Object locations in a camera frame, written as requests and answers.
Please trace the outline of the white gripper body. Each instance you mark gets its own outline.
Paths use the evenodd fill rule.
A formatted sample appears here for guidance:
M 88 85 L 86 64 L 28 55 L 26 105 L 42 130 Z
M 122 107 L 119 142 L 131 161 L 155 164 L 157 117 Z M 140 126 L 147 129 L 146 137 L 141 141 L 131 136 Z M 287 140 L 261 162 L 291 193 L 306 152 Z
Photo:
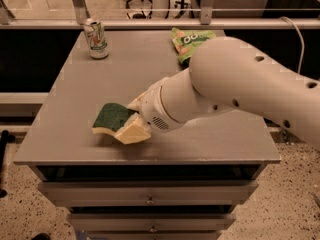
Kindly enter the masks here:
M 151 85 L 142 95 L 139 105 L 139 114 L 150 125 L 153 131 L 166 133 L 179 129 L 183 123 L 174 120 L 165 110 L 161 91 L 163 84 L 168 80 L 165 77 Z

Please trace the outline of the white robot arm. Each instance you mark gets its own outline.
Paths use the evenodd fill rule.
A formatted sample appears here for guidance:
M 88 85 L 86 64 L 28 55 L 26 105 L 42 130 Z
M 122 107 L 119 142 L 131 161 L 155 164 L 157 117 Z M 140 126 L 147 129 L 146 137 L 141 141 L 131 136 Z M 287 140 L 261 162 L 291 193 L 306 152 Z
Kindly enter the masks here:
M 237 38 L 204 42 L 187 69 L 154 83 L 128 107 L 157 132 L 238 109 L 271 120 L 320 148 L 320 81 Z

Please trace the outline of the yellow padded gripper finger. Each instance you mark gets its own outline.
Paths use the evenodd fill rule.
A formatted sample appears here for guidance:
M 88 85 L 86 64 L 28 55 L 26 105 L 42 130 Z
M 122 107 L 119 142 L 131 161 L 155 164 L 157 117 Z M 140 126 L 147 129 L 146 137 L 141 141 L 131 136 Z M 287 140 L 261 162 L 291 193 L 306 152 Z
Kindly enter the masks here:
M 138 121 L 133 121 L 123 126 L 115 134 L 115 138 L 125 145 L 139 143 L 150 137 L 151 128 Z
M 142 98 L 144 97 L 145 93 L 141 93 L 138 97 L 136 97 L 133 101 L 131 101 L 127 108 L 136 112 L 140 111 L 140 106 L 142 103 Z

